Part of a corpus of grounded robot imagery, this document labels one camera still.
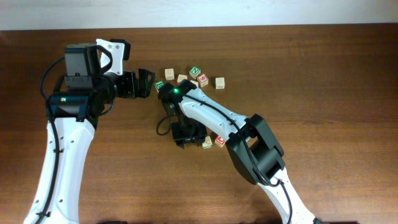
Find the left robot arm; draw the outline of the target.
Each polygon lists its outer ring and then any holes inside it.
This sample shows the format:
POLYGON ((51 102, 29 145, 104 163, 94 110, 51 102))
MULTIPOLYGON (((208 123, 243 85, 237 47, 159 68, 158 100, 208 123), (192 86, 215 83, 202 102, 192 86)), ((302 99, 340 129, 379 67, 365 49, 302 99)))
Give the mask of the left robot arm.
POLYGON ((39 185, 25 223, 78 223, 86 155, 101 116, 116 98, 147 98, 154 73, 125 71, 131 45, 97 39, 73 44, 61 58, 66 72, 46 96, 47 148, 39 185))

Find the red Q wooden block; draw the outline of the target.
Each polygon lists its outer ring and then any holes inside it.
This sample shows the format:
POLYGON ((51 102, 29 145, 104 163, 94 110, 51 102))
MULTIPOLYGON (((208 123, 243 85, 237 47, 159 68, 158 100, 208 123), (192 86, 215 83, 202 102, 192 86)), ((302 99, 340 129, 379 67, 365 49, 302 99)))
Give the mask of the red Q wooden block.
POLYGON ((221 136, 217 136, 215 138, 215 144, 219 147, 223 147, 225 145, 225 140, 221 136))

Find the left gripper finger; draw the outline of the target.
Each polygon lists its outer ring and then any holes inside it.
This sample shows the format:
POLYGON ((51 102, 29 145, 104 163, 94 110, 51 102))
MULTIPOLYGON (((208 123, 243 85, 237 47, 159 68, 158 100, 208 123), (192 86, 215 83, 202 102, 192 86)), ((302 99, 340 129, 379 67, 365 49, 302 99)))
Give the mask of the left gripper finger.
POLYGON ((155 80, 155 73, 144 69, 144 68, 139 68, 139 82, 140 83, 153 83, 155 80))
POLYGON ((151 82, 139 82, 139 92, 138 92, 138 97, 140 98, 147 98, 150 96, 152 88, 152 83, 151 82))

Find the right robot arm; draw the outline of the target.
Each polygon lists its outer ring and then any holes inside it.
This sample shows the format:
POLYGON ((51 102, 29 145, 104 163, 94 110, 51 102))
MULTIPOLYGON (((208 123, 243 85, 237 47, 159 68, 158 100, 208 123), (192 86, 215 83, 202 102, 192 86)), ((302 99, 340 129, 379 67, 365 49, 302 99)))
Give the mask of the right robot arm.
POLYGON ((266 193, 283 223, 320 222, 295 191, 282 146, 264 118, 232 112, 188 80, 177 86, 158 82, 155 87, 178 147, 204 143, 210 129, 224 142, 238 173, 266 193))

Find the green-sided wooden block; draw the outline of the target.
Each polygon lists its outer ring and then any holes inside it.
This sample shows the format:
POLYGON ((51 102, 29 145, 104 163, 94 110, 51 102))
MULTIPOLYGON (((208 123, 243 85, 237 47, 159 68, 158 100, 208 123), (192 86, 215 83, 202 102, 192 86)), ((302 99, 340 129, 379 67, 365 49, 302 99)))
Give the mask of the green-sided wooden block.
POLYGON ((202 143, 203 149, 209 149, 213 146, 212 140, 210 136, 206 136, 204 142, 202 143))

